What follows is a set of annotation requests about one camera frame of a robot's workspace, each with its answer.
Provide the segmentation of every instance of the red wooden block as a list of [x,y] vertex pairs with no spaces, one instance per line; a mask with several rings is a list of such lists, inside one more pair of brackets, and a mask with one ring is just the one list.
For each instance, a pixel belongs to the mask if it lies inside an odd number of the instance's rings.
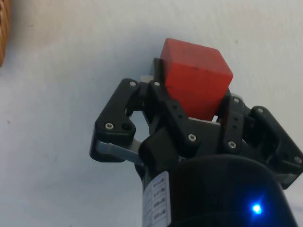
[[161,59],[170,96],[189,117],[211,121],[233,77],[220,52],[167,38]]

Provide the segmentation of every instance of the wicker basket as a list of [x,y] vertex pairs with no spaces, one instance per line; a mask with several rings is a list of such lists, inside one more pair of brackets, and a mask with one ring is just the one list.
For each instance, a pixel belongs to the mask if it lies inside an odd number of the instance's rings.
[[6,43],[9,37],[11,0],[0,0],[0,66],[5,57]]

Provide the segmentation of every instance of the blue light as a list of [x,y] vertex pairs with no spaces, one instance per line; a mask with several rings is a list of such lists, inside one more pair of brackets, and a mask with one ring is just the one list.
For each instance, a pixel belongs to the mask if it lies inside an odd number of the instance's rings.
[[255,204],[252,206],[252,211],[255,212],[255,214],[262,213],[262,208],[259,204]]

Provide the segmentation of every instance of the white label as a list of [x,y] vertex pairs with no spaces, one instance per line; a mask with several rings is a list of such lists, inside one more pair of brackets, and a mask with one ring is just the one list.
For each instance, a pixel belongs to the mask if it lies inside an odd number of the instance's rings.
[[143,193],[143,227],[167,227],[170,223],[169,173],[163,172]]

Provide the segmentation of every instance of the white wall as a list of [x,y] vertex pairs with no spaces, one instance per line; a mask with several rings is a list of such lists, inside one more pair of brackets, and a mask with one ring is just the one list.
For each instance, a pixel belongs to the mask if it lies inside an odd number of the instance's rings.
[[[119,81],[148,73],[166,37],[220,50],[232,92],[266,106],[303,149],[301,0],[13,0],[12,10],[0,69],[1,226],[141,226],[133,165],[88,151]],[[286,191],[300,226],[302,189],[299,178]]]

